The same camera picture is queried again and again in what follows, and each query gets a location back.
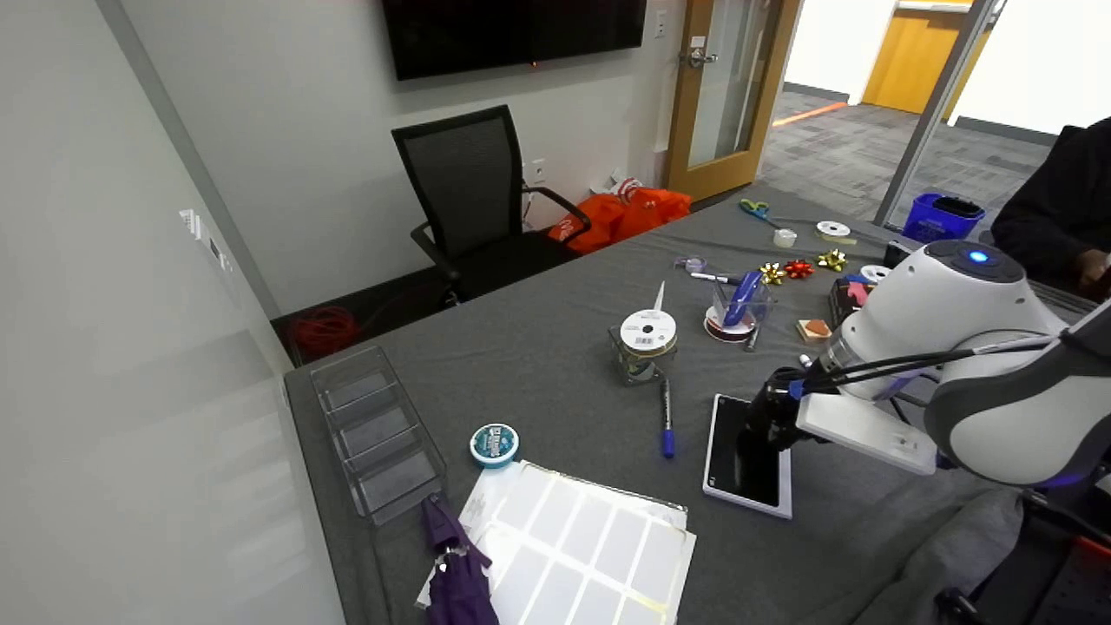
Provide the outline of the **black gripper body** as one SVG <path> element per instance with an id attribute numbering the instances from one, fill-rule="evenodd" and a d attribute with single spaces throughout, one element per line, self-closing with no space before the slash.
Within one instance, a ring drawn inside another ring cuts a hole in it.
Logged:
<path id="1" fill-rule="evenodd" d="M 800 442 L 800 431 L 796 428 L 800 395 L 806 395 L 800 366 L 773 366 L 771 378 L 755 388 L 749 401 L 753 431 L 773 452 Z"/>

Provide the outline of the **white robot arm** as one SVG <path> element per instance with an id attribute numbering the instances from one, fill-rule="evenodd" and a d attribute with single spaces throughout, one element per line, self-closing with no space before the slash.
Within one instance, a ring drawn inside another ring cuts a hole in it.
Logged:
<path id="1" fill-rule="evenodd" d="M 1067 486 L 1111 452 L 1111 305 L 1051 311 L 989 243 L 901 256 L 800 366 L 753 399 L 759 436 L 843 443 L 930 476 L 944 460 L 1006 486 Z"/>

